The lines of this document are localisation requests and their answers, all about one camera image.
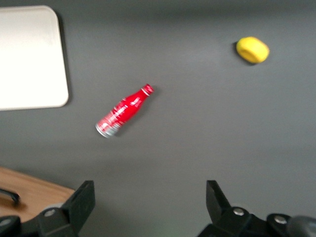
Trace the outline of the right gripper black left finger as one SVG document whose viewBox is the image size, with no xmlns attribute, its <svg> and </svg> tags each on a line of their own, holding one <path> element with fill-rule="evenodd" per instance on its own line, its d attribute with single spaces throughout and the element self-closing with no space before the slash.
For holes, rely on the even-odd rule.
<svg viewBox="0 0 316 237">
<path fill-rule="evenodd" d="M 95 206 L 94 182 L 84 181 L 61 207 L 37 217 L 40 237 L 77 237 Z"/>
</svg>

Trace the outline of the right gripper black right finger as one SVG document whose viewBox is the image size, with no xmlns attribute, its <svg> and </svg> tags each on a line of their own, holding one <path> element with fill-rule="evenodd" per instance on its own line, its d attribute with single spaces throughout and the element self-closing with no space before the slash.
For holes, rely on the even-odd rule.
<svg viewBox="0 0 316 237">
<path fill-rule="evenodd" d="M 231 206 L 215 180 L 206 182 L 206 207 L 212 223 L 200 237 L 241 237 L 251 222 L 251 214 L 244 208 Z"/>
</svg>

